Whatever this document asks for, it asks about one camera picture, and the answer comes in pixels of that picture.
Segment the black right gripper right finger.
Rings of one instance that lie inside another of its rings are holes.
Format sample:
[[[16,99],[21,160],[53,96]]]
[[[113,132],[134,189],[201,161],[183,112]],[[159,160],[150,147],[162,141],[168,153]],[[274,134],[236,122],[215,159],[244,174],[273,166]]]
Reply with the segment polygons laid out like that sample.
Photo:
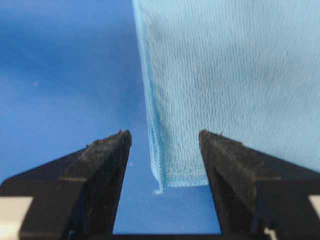
[[[202,130],[199,146],[220,240],[317,240],[320,175]]]

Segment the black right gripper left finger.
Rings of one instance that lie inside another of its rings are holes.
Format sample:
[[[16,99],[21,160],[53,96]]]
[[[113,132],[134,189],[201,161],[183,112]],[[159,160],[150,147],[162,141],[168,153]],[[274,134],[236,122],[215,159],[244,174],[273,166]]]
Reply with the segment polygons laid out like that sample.
[[[111,234],[131,146],[131,133],[120,131],[7,178],[0,186],[1,239]]]

